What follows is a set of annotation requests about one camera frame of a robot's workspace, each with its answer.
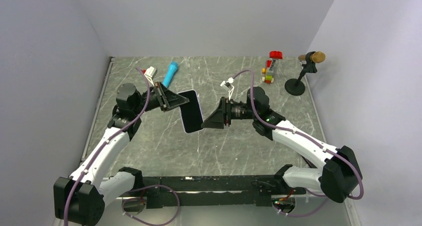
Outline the phone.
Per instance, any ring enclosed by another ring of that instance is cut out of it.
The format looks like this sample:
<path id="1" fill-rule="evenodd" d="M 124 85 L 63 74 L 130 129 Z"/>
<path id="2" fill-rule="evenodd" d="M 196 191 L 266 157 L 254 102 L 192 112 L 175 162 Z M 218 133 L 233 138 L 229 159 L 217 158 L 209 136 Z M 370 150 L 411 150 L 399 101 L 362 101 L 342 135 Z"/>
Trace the phone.
<path id="1" fill-rule="evenodd" d="M 179 107 L 184 132 L 190 134 L 203 130 L 204 120 L 197 92 L 187 90 L 178 94 L 189 100 L 188 103 Z"/>

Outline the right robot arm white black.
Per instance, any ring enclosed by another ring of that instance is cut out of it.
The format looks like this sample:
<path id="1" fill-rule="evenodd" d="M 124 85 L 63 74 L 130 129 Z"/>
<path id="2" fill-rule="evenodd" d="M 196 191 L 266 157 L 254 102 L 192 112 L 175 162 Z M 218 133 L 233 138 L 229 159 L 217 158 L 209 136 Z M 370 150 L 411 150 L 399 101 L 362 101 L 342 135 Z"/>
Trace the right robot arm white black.
<path id="1" fill-rule="evenodd" d="M 281 194 L 293 188 L 305 188 L 321 191 L 337 203 L 343 203 L 347 198 L 361 199 L 363 176 L 354 151 L 348 146 L 332 146 L 305 133 L 272 110 L 269 102 L 261 87 L 249 89 L 244 103 L 222 97 L 202 127 L 223 129 L 235 119 L 251 119 L 259 135 L 281 143 L 309 160 L 313 168 L 285 165 L 277 172 L 274 186 Z"/>

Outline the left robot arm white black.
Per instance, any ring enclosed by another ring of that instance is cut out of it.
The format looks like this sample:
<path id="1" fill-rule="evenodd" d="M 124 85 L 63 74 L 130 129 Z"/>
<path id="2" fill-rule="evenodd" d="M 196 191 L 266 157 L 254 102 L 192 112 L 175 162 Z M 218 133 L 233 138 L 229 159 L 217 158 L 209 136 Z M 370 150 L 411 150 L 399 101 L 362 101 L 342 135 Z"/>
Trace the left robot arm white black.
<path id="1" fill-rule="evenodd" d="M 134 84 L 119 86 L 116 105 L 102 141 L 70 176 L 59 177 L 54 183 L 55 217 L 63 220 L 65 225 L 73 222 L 94 226 L 105 207 L 117 197 L 125 193 L 139 195 L 145 186 L 140 170 L 123 167 L 104 181 L 106 173 L 137 133 L 142 123 L 140 117 L 145 112 L 156 108 L 167 112 L 189 101 L 168 90 L 161 82 L 149 86 L 142 94 Z"/>

